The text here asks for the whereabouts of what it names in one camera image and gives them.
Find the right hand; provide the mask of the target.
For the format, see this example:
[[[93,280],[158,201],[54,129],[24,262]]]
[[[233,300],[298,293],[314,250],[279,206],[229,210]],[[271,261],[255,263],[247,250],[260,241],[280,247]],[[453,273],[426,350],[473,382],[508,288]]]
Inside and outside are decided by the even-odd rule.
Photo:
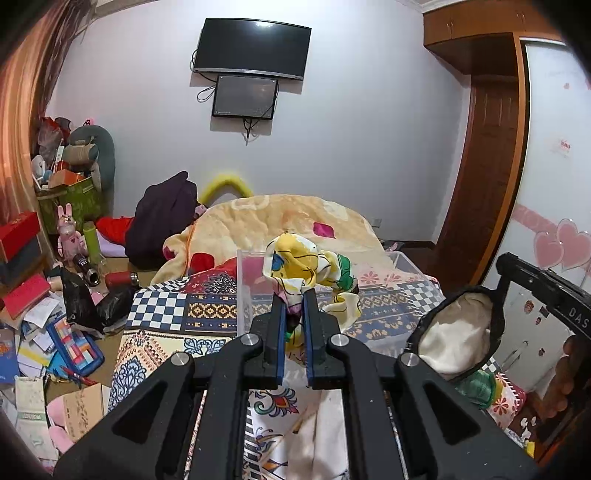
[[[541,415],[544,420],[555,417],[568,406],[568,396],[574,389],[574,377],[589,350],[588,342],[579,336],[570,336],[563,345],[563,356],[555,367],[554,377],[542,399]]]

